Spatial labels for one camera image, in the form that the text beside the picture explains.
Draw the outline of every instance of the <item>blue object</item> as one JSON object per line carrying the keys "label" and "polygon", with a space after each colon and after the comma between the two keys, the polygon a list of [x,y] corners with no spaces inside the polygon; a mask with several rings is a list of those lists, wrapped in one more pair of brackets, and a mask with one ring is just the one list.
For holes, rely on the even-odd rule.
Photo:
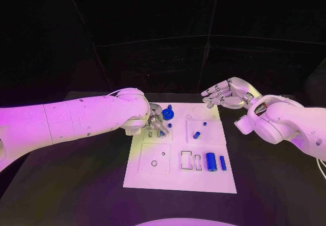
{"label": "blue object", "polygon": [[207,161],[207,170],[209,170],[209,172],[217,171],[216,160],[215,160],[215,154],[213,153],[206,153],[206,161]]}
{"label": "blue object", "polygon": [[170,108],[168,107],[161,111],[161,115],[163,115],[164,120],[173,119],[173,116],[174,116],[171,107]]}
{"label": "blue object", "polygon": [[225,165],[223,156],[219,156],[219,160],[220,160],[222,171],[225,171],[226,170],[226,165]]}
{"label": "blue object", "polygon": [[200,135],[200,133],[196,132],[194,135],[193,135],[193,139],[197,139],[199,138],[199,135]]}

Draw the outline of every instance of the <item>white platform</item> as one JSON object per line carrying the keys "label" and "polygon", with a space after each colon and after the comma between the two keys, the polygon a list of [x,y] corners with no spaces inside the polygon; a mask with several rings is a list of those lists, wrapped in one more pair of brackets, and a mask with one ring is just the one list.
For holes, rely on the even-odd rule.
{"label": "white platform", "polygon": [[[171,105],[174,117],[164,121],[163,125],[167,127],[171,123],[173,126],[165,137],[157,137],[157,131],[151,129],[144,129],[141,134],[132,137],[124,187],[235,194],[217,107],[207,109],[203,103],[157,104],[163,109]],[[193,139],[196,131],[200,136]],[[216,172],[207,171],[207,152],[215,153]],[[226,171],[220,169],[220,155],[225,158]]]}

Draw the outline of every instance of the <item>robotic hand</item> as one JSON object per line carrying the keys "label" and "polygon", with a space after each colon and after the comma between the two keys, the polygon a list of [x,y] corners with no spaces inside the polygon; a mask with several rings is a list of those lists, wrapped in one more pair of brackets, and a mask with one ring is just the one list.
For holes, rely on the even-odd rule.
{"label": "robotic hand", "polygon": [[232,77],[202,93],[207,108],[248,110],[235,126],[246,135],[252,131],[269,143],[288,140],[310,156],[326,161],[326,109],[304,108],[281,96],[262,96],[251,84]]}
{"label": "robotic hand", "polygon": [[138,89],[122,89],[115,97],[111,94],[44,105],[0,108],[0,172],[34,149],[119,127],[127,135],[140,134],[147,126],[168,133],[161,125],[161,107],[148,104]]}

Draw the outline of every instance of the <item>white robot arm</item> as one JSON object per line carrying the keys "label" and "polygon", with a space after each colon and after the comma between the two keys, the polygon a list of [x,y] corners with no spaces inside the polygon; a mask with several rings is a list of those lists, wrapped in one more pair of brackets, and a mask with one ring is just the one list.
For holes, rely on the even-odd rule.
{"label": "white robot arm", "polygon": [[236,121],[239,131],[246,135],[255,131],[269,143],[288,140],[310,156],[326,161],[326,109],[304,108],[281,96],[262,96],[251,84],[232,77],[202,92],[207,108],[248,109]]}
{"label": "white robot arm", "polygon": [[0,108],[0,172],[34,149],[125,129],[127,135],[161,125],[161,108],[148,104],[144,93],[122,89],[116,96],[80,98],[52,104]]}

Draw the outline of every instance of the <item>table surface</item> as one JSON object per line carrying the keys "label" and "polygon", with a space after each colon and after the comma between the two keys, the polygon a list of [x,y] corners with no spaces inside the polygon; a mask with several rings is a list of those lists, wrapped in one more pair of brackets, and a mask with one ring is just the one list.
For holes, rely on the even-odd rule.
{"label": "table surface", "polygon": [[[70,92],[67,99],[103,93]],[[200,95],[145,94],[200,103]],[[242,135],[245,109],[219,107],[238,194],[122,188],[132,137],[118,129],[31,151],[0,200],[0,225],[132,226],[161,218],[235,225],[321,226],[326,182],[315,159],[282,141]]]}

